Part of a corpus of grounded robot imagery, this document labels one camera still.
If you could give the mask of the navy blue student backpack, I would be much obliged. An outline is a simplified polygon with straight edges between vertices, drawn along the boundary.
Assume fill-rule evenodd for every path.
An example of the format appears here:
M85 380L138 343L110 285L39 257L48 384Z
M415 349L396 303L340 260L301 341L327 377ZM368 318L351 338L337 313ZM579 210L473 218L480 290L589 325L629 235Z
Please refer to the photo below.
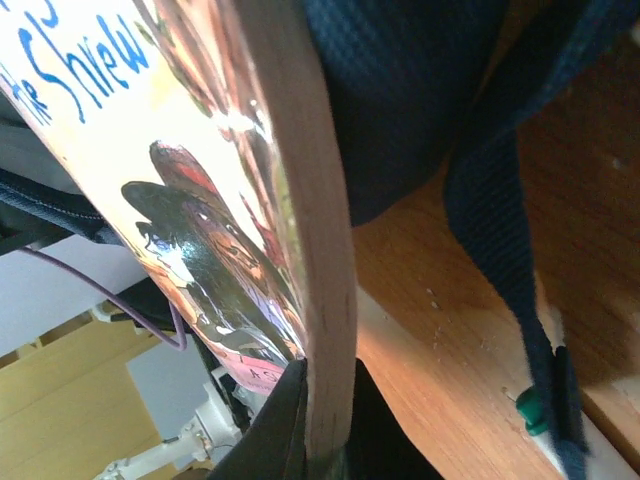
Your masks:
M519 324L548 423L541 435L561 472L585 478L591 452L574 368L536 308L516 129L631 27L638 3L553 1L488 72L504 1L299 2L329 99L350 231L425 182L448 156L449 228ZM23 133L50 152L3 96L2 133ZM126 246L79 187L69 194L5 172L1 197L90 240ZM306 453L304 479L351 479L347 442L329 457Z

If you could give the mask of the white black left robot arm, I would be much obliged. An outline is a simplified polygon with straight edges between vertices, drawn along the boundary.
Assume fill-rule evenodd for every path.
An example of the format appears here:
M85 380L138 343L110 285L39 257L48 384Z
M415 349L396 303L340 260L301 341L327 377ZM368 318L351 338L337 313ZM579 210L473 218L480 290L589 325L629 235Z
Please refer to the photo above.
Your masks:
M214 384L207 382L203 387L207 400L177 436L133 457L115 460L96 479L141 479L183 457L220 461L239 442L242 432Z

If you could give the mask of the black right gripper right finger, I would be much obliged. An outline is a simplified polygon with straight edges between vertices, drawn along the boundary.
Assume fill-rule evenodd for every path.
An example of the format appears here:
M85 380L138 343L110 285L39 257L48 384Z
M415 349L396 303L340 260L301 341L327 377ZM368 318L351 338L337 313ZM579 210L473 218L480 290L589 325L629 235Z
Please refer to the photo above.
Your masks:
M443 479L404 433L361 360L356 361L346 457L351 479Z

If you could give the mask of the green capped white marker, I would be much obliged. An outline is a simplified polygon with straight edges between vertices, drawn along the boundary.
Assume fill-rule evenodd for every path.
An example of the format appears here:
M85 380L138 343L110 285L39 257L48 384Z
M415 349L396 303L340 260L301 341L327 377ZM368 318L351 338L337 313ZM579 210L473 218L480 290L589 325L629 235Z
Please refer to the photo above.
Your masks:
M545 412L534 387L524 390L515 400L517 412L524 420L525 429L531 437L548 430Z

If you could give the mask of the pink Taming of Shrew book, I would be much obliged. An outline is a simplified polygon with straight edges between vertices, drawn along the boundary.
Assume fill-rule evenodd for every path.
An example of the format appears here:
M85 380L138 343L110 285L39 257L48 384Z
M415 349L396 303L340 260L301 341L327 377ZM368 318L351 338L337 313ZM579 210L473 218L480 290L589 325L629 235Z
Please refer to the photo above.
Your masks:
M306 361L306 453L342 448L353 246L302 3L5 1L1 88L240 385Z

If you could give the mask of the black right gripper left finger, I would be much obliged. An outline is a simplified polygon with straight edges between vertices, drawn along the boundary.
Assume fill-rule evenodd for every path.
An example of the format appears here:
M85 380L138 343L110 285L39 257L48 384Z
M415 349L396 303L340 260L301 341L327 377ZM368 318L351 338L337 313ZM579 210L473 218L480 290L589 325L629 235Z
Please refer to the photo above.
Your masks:
M213 480L306 477L306 362L290 363L253 424L208 475Z

